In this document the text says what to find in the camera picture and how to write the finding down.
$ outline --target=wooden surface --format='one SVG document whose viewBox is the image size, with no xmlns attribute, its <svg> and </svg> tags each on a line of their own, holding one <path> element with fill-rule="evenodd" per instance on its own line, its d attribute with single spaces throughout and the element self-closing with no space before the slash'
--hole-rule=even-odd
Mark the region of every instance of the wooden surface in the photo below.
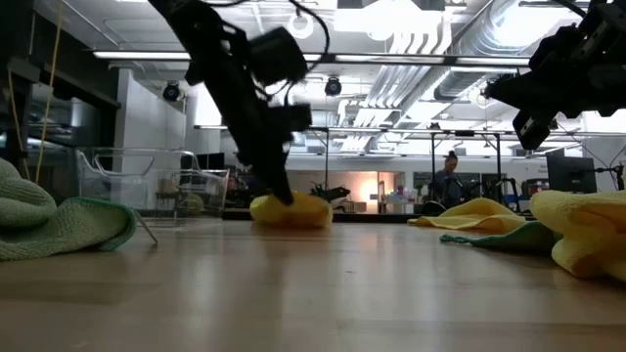
<svg viewBox="0 0 626 352">
<path fill-rule="evenodd" d="M 440 230 L 198 223 L 0 264 L 0 351 L 624 351 L 626 288 Z"/>
</svg>

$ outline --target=person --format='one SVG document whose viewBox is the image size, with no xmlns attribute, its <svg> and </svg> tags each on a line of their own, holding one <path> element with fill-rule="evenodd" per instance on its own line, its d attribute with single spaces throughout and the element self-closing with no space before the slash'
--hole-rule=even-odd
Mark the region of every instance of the person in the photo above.
<svg viewBox="0 0 626 352">
<path fill-rule="evenodd" d="M 436 198 L 446 208 L 459 205 L 461 203 L 462 190 L 459 187 L 459 175 L 454 170 L 459 165 L 459 158 L 454 152 L 449 152 L 446 156 L 446 162 L 443 170 L 439 170 L 434 174 L 432 180 L 432 189 Z"/>
</svg>

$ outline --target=green towel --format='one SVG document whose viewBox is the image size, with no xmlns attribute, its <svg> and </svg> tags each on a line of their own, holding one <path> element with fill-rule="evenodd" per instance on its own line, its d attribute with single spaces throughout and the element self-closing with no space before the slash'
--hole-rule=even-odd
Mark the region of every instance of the green towel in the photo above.
<svg viewBox="0 0 626 352">
<path fill-rule="evenodd" d="M 57 208 L 48 193 L 0 158 L 0 260 L 41 258 L 83 248 L 114 250 L 135 232 L 134 211 L 91 198 Z"/>
<path fill-rule="evenodd" d="M 506 235 L 476 239 L 444 235 L 439 240 L 442 242 L 470 243 L 489 249 L 550 255 L 552 248 L 561 238 L 562 235 L 554 233 L 539 221 L 530 221 Z"/>
</svg>

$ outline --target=clear plastic bin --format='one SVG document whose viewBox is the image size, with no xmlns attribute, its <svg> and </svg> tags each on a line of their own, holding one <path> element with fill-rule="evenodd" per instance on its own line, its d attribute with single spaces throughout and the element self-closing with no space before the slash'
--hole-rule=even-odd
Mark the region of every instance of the clear plastic bin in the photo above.
<svg viewBox="0 0 626 352">
<path fill-rule="evenodd" d="M 151 225 L 222 217 L 229 171 L 200 170 L 191 152 L 96 148 L 76 153 L 83 197 L 132 207 L 153 218 Z"/>
</svg>

